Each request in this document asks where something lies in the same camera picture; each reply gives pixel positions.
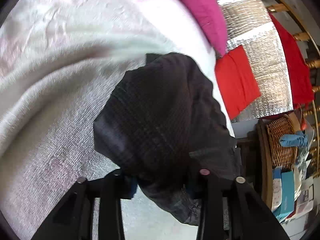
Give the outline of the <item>light blue cloth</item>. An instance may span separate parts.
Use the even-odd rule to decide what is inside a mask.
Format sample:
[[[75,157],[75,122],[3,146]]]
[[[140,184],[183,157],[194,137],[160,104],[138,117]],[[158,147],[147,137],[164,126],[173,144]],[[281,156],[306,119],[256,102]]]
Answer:
[[[279,138],[279,143],[283,147],[306,147],[308,135],[302,131],[297,131],[295,134],[285,134]]]

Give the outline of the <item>wooden chair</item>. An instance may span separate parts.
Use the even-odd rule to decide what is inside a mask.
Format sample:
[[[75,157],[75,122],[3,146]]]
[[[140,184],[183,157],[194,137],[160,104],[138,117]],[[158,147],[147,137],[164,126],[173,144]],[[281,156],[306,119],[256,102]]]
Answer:
[[[302,57],[310,69],[313,102],[303,114],[319,128],[319,26],[302,0],[262,0],[267,11],[295,38]]]

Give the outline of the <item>silver foil insulation sheet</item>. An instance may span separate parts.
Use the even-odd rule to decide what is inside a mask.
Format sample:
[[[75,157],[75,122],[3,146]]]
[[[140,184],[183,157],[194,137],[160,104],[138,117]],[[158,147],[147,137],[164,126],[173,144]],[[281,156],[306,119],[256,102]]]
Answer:
[[[226,20],[227,50],[243,46],[261,96],[232,122],[293,109],[289,72],[278,32],[261,0],[217,0]]]

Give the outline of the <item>black jacket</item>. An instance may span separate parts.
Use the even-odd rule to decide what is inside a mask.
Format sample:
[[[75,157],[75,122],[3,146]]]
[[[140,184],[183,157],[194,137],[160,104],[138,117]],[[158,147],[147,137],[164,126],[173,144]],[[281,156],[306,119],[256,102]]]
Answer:
[[[144,67],[125,73],[93,123],[95,150],[183,224],[200,221],[196,172],[240,175],[236,139],[212,92],[191,57],[148,54]]]

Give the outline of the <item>magenta pillow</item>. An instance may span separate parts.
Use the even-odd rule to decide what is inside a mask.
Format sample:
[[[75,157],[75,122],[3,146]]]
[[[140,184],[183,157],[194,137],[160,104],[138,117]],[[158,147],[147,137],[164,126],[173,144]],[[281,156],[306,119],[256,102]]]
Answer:
[[[227,49],[227,27],[217,0],[180,0],[191,12],[219,56]]]

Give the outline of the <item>blue and white boxes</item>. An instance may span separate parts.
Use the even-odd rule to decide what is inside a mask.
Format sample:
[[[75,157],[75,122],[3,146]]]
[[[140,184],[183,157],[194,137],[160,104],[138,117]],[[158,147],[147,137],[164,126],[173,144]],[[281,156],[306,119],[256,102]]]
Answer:
[[[272,213],[280,223],[306,215],[313,209],[313,178],[302,179],[298,169],[283,172],[273,170]]]

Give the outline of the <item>white textured bedspread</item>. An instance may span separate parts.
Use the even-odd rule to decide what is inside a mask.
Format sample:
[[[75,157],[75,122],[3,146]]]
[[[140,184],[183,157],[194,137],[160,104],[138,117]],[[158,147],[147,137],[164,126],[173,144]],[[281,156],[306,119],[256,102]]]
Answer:
[[[1,212],[31,239],[79,176],[116,168],[93,121],[146,53],[192,57],[212,82],[216,55],[180,0],[19,0],[1,26]]]

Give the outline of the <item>red cloth on headboard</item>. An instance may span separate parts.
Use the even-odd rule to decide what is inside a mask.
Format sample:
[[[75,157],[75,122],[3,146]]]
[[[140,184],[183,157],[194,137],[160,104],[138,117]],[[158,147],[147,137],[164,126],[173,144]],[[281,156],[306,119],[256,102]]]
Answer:
[[[307,105],[314,99],[310,81],[310,70],[306,65],[294,37],[269,14],[281,40],[289,72],[292,102],[294,109],[299,105]]]

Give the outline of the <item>red square cushion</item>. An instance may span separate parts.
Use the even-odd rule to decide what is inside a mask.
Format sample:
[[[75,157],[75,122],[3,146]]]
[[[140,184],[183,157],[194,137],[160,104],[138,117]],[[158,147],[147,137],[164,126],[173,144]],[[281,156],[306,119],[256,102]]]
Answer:
[[[230,119],[236,118],[261,96],[243,46],[236,47],[217,60],[215,75]]]

